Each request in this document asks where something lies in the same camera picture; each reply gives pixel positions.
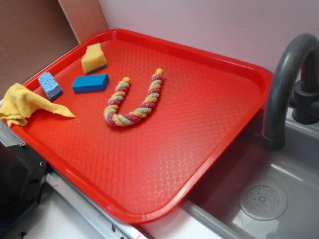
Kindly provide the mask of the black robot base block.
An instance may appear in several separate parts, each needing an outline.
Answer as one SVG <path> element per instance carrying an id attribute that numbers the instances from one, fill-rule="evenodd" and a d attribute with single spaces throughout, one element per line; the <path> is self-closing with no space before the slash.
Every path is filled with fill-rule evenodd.
<path id="1" fill-rule="evenodd" d="M 28 145 L 0 145 L 0 233 L 40 202 L 47 162 Z"/>

